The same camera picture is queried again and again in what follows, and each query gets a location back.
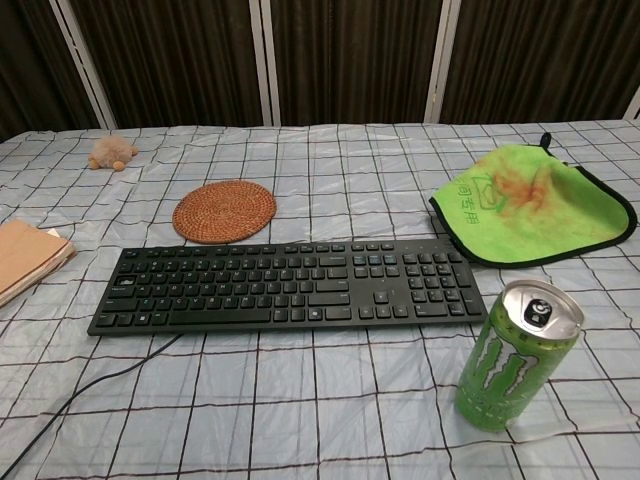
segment green cloth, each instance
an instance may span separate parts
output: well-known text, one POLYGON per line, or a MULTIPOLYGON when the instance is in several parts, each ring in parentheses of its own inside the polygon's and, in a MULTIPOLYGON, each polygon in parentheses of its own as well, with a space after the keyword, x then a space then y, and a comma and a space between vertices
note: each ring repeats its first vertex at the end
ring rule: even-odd
MULTIPOLYGON (((541 144, 549 142, 547 136, 541 144)), ((467 257, 503 268, 541 265, 614 245, 637 223, 620 194, 543 146, 500 147, 440 188, 430 202, 467 257)))

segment curtain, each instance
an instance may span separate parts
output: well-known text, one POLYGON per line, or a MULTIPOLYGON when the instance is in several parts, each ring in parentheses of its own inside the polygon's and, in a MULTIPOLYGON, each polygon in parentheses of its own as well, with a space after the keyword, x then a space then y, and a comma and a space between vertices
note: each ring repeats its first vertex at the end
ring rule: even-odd
POLYGON ((463 1, 441 122, 622 118, 639 60, 638 1, 463 1))
POLYGON ((441 0, 272 0, 283 125, 421 122, 441 0))
POLYGON ((98 127, 47 0, 0 1, 0 141, 98 127))
POLYGON ((262 125, 247 1, 71 3, 118 126, 262 125))

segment keyboard cable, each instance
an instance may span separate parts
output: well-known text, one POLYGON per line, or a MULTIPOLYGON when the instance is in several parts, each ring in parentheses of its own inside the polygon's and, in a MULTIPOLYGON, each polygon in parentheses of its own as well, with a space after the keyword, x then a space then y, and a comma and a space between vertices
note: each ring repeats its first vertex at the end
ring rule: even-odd
POLYGON ((71 402, 73 402, 73 400, 75 400, 77 397, 82 395, 84 392, 89 390, 94 385, 102 382, 103 380, 108 380, 109 378, 114 378, 114 377, 117 377, 117 376, 120 376, 120 375, 124 375, 125 373, 129 373, 129 372, 135 370, 136 368, 141 367, 142 365, 147 363, 149 360, 151 360, 153 357, 156 357, 157 355, 159 355, 160 353, 165 351, 167 348, 169 348, 171 345, 173 345, 180 337, 182 337, 182 334, 176 335, 171 340, 169 340, 167 343, 165 343, 163 346, 161 346, 160 348, 158 348, 157 350, 155 350, 154 352, 150 353, 145 358, 140 360, 138 363, 135 363, 135 364, 131 365, 130 367, 127 367, 127 368, 125 368, 123 370, 120 370, 119 372, 109 373, 107 375, 103 375, 102 377, 96 378, 95 380, 93 380, 93 381, 89 382, 88 384, 86 384, 84 387, 82 387, 76 393, 71 395, 71 397, 69 397, 67 399, 67 401, 64 402, 64 404, 60 407, 60 409, 58 409, 58 411, 51 417, 51 420, 49 420, 49 422, 44 426, 44 428, 42 430, 40 430, 35 437, 33 437, 31 442, 29 442, 29 445, 27 445, 25 447, 25 449, 22 450, 20 455, 18 455, 18 457, 14 460, 14 462, 11 464, 11 466, 2 474, 2 477, 0 477, 0 480, 5 480, 6 478, 9 477, 9 474, 13 471, 13 469, 18 466, 18 464, 23 459, 23 457, 29 452, 29 450, 31 450, 31 448, 38 442, 38 440, 40 440, 40 437, 42 437, 42 435, 44 435, 44 433, 49 429, 49 427, 51 427, 51 425, 53 425, 53 423, 58 419, 58 417, 60 417, 60 415, 62 415, 62 412, 64 412, 64 410, 69 405, 71 405, 71 402))

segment green can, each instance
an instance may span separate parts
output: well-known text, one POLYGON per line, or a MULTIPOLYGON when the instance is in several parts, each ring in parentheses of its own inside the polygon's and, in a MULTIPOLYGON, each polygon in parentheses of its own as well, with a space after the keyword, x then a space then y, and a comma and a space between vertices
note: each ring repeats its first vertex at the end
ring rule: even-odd
POLYGON ((509 283, 467 359, 457 410, 482 430, 503 430, 522 413, 578 339, 584 314, 562 290, 509 283))

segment bedsheet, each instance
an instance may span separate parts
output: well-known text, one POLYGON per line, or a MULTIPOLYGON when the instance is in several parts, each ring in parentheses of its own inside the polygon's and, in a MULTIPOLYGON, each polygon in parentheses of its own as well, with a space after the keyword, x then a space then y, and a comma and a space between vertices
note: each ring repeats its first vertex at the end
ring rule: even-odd
MULTIPOLYGON (((274 219, 240 243, 442 237, 435 189, 544 131, 554 155, 640 209, 638 121, 119 130, 140 149, 119 173, 87 168, 108 131, 1 143, 0 221, 55 227, 78 254, 0 308, 0 471, 72 392, 171 338, 86 329, 123 247, 189 244, 171 214, 191 190, 242 178, 275 194, 274 219)), ((78 397, 14 478, 638 478, 640 234, 544 267, 473 270, 487 307, 505 283, 537 278, 586 313, 576 347, 505 432, 453 408, 480 325, 192 335, 78 397)))

